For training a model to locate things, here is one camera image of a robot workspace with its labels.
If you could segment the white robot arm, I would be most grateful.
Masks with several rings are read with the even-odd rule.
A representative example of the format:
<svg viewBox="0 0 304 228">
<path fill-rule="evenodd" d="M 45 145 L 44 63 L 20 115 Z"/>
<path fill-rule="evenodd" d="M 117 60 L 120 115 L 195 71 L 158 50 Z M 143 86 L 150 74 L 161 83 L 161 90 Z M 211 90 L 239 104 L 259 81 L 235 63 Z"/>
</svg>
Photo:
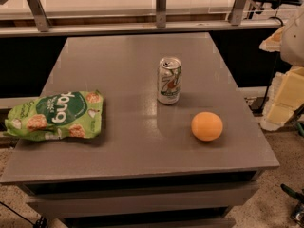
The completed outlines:
<svg viewBox="0 0 304 228">
<path fill-rule="evenodd" d="M 304 7 L 300 7 L 286 23 L 281 37 L 281 59 L 304 67 Z"/>
</svg>

